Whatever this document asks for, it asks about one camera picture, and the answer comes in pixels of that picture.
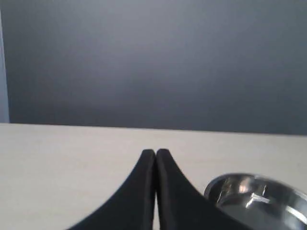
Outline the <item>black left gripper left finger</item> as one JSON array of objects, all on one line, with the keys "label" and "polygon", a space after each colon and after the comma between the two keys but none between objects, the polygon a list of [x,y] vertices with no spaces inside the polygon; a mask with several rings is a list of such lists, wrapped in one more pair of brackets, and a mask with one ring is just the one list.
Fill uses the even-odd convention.
[{"label": "black left gripper left finger", "polygon": [[152,230],[155,205],[155,152],[142,151],[120,188],[71,230]]}]

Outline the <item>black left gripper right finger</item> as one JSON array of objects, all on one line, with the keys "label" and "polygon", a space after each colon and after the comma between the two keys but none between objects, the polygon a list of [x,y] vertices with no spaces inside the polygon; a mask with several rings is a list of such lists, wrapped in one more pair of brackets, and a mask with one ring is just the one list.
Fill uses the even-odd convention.
[{"label": "black left gripper right finger", "polygon": [[188,181],[167,149],[156,154],[157,202],[162,230],[247,230],[211,204]]}]

